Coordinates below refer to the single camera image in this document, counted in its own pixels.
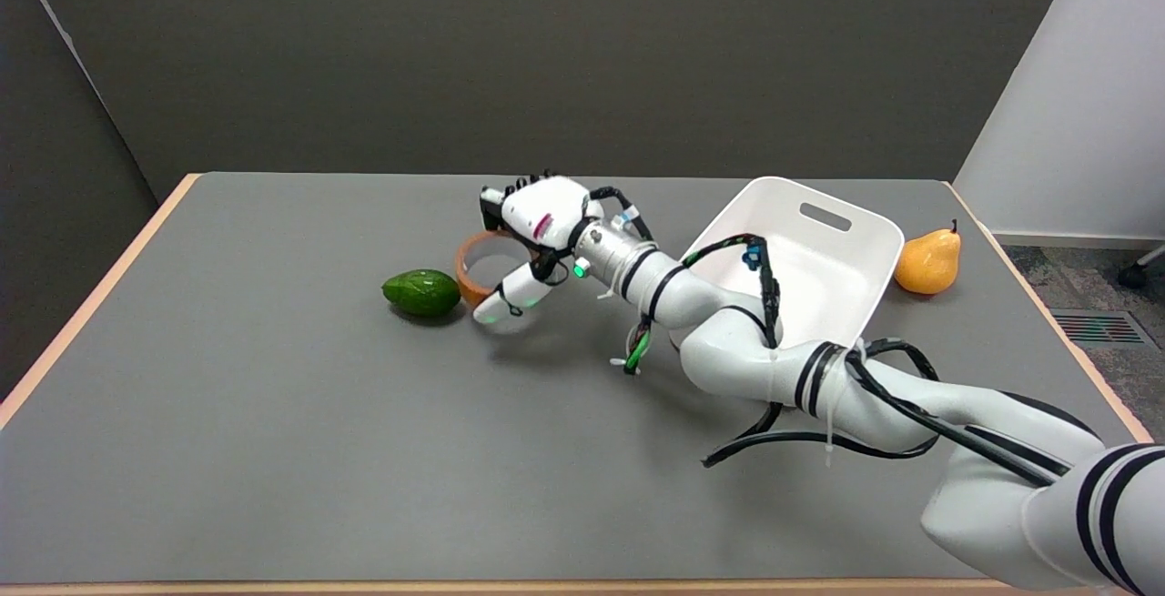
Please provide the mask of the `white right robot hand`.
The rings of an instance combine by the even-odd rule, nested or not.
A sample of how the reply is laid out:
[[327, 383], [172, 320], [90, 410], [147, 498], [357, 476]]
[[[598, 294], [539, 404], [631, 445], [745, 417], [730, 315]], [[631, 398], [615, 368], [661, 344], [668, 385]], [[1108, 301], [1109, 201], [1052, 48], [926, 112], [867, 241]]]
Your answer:
[[532, 253], [492, 290], [473, 311], [479, 324], [518, 318], [551, 293], [559, 261], [576, 247], [576, 230], [606, 215], [582, 183], [563, 176], [529, 177], [507, 189], [483, 187], [479, 194], [483, 227], [503, 230]]

